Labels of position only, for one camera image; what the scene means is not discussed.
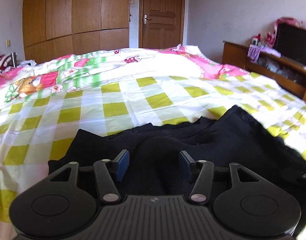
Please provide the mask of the black velvet long-sleeve dress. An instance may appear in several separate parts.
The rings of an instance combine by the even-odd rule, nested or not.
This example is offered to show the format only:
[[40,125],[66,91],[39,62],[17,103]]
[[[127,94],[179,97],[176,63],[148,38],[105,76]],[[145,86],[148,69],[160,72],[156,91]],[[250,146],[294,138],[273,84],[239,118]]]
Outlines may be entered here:
[[186,151],[194,160],[210,161],[217,167],[239,163],[280,187],[301,206],[295,234],[306,225],[306,161],[238,106],[218,120],[200,118],[178,125],[147,124],[108,137],[81,129],[64,157],[49,161],[49,172],[71,161],[89,167],[101,159],[114,159],[122,150],[130,154],[126,174],[116,184],[122,196],[188,196],[193,186],[178,164],[179,153]]

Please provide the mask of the checkered floral bed quilt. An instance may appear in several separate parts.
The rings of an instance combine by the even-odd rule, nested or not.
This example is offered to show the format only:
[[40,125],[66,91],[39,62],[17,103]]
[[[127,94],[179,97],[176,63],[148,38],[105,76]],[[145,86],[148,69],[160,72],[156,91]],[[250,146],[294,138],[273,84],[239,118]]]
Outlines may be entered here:
[[196,46],[66,55],[0,74],[0,239],[13,199],[48,174],[77,131],[111,135],[220,118],[232,106],[306,160],[306,103],[276,81],[206,58]]

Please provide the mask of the purple lace cloth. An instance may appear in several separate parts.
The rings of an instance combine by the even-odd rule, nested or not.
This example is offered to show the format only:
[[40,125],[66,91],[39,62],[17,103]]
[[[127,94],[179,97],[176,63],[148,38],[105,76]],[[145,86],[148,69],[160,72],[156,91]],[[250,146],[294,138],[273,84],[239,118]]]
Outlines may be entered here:
[[256,63],[260,56],[260,53],[264,48],[265,48],[264,46],[256,46],[251,44],[249,46],[247,57],[250,59],[252,63]]

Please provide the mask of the wooden side cabinet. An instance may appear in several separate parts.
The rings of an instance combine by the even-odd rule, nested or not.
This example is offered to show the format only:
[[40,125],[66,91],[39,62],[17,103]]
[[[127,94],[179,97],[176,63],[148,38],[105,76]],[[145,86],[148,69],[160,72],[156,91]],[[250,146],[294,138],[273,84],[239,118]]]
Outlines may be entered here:
[[306,102],[304,66],[286,57],[276,57],[264,52],[260,53],[256,62],[252,62],[248,52],[249,48],[246,46],[225,41],[222,62],[274,79],[282,88]]

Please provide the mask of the small santa toy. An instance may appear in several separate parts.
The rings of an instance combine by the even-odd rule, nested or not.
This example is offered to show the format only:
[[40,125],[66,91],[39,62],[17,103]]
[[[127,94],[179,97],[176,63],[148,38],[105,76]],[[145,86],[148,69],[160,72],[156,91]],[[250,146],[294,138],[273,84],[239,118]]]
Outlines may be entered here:
[[255,35],[251,38],[251,45],[258,46],[260,41],[261,41],[261,34]]

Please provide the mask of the red white striped pillow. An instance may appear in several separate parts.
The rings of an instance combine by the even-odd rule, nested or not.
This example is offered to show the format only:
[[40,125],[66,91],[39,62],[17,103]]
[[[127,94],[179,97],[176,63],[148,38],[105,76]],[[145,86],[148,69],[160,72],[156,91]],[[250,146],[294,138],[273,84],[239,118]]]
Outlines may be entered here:
[[13,67],[12,53],[0,55],[0,70],[5,70],[7,67]]

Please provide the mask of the pink cloth on television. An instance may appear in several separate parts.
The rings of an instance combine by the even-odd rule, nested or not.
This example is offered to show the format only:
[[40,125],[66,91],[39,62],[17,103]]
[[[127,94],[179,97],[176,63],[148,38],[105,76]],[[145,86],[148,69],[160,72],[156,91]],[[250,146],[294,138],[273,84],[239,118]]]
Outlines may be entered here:
[[273,48],[275,44],[276,36],[277,36],[278,24],[282,24],[282,23],[306,30],[306,21],[298,20],[292,17],[278,18],[274,22],[274,31],[272,33],[271,32],[267,33],[267,37],[264,40],[264,44],[266,47]]

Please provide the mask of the black television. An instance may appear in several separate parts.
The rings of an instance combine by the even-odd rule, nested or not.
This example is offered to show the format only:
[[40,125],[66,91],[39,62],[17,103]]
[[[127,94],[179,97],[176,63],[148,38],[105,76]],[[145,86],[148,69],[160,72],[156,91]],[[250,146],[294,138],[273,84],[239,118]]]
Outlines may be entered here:
[[286,23],[277,26],[273,47],[282,56],[306,66],[306,30]]

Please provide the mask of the wooden wardrobe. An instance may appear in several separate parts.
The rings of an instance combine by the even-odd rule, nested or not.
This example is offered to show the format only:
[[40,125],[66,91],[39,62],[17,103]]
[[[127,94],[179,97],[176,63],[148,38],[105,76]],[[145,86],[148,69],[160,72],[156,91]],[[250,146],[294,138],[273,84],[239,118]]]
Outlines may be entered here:
[[129,0],[23,0],[24,55],[37,63],[129,47]]

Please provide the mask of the brown wooden door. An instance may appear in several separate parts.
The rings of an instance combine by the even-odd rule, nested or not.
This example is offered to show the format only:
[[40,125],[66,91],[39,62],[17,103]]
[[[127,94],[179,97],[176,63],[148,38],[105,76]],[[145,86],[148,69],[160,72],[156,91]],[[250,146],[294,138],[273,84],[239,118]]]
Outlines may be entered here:
[[140,0],[140,48],[165,49],[183,43],[185,0]]

